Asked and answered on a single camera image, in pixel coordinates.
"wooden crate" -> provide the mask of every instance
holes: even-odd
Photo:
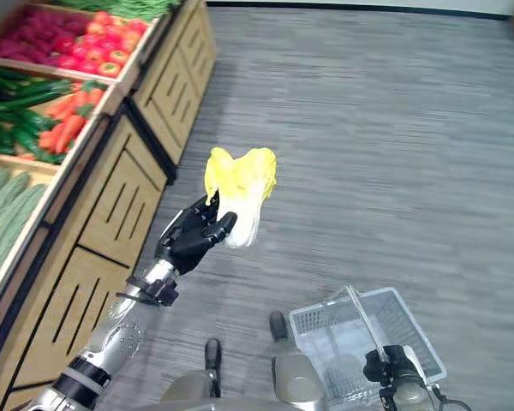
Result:
[[[206,6],[182,6],[133,100],[175,164],[198,114],[216,51]]]
[[[0,410],[32,397],[85,345],[134,269],[165,183],[122,116],[2,348]]]
[[[15,21],[17,16],[22,14],[23,10],[26,7],[33,7],[39,9],[46,10],[55,10],[66,12],[70,14],[81,14],[93,16],[93,12],[76,10],[76,9],[68,9],[60,6],[53,6],[49,4],[30,4],[30,5],[22,5],[19,8],[12,11],[12,13],[3,20],[0,24],[0,37],[2,37],[11,27],[10,22]],[[151,49],[156,45],[158,41],[158,37],[164,28],[167,26],[169,16],[164,16],[162,18],[156,18],[149,23],[148,29],[145,31],[143,36],[140,38],[137,46],[134,51],[129,56],[128,61],[122,68],[122,71],[116,78],[104,77],[98,74],[89,74],[83,73],[81,71],[76,70],[67,70],[65,68],[57,68],[52,66],[47,66],[44,64],[36,64],[36,63],[25,63],[16,60],[10,60],[8,58],[0,58],[0,66],[7,67],[10,69],[22,69],[29,70],[34,73],[46,74],[46,75],[55,75],[60,76],[67,79],[73,80],[99,80],[103,82],[114,82],[120,86],[120,90],[123,91],[124,95],[129,94],[131,91],[132,85],[135,83],[137,78],[139,77],[141,66],[146,62],[148,56],[150,55]]]
[[[24,74],[34,74],[31,70],[19,71]],[[58,74],[49,74],[45,77],[61,78]],[[55,218],[57,218],[57,214],[62,209],[75,181],[86,166],[93,148],[99,143],[103,135],[104,130],[99,126],[102,123],[105,126],[107,125],[103,122],[104,116],[114,113],[122,102],[122,94],[116,86],[111,85],[109,80],[108,82],[109,86],[104,96],[93,110],[89,121],[81,130],[75,145],[61,166],[0,154],[0,167],[12,170],[13,175],[26,171],[31,175],[33,183],[43,182],[48,184],[48,188],[45,190],[41,201],[35,208],[31,218],[27,221],[25,229],[21,232],[8,258],[0,269],[0,287],[2,286],[1,284],[13,275],[12,266],[19,261],[19,258],[24,253],[25,247],[30,243],[39,222],[44,219],[48,223],[53,223]],[[50,104],[55,102],[56,100],[39,104],[30,107],[30,109],[43,113]]]

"wooden drawer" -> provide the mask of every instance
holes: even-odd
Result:
[[[178,49],[171,54],[149,98],[136,99],[135,103],[158,141],[178,164],[200,105]]]
[[[133,266],[158,206],[165,176],[126,117],[118,123],[117,133],[128,135],[126,148],[82,232],[80,244]]]
[[[15,385],[56,378],[86,345],[128,275],[129,269],[75,247],[60,273],[57,289],[50,295]]]
[[[194,89],[201,98],[217,59],[215,38],[204,2],[199,2],[197,10],[192,15],[179,40],[179,50],[187,63]]]

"gray carpet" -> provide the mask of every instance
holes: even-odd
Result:
[[[224,394],[272,394],[267,316],[346,283],[396,287],[447,394],[514,411],[514,39],[508,23],[380,12],[211,9],[220,55],[140,266],[203,191],[211,148],[269,146],[257,243],[218,247],[102,404],[157,402],[224,343]]]

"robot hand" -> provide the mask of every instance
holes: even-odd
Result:
[[[181,210],[160,236],[156,259],[163,259],[173,265],[179,274],[192,271],[206,255],[207,250],[232,231],[237,215],[227,212],[217,221],[219,207],[218,192],[210,205],[206,196]]]

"white plastic basket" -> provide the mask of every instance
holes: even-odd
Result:
[[[363,375],[365,355],[385,345],[409,345],[426,382],[445,378],[444,365],[400,294],[392,288],[359,294],[343,287],[330,300],[290,313],[296,346],[312,362],[326,388],[331,411],[369,405],[379,384]]]

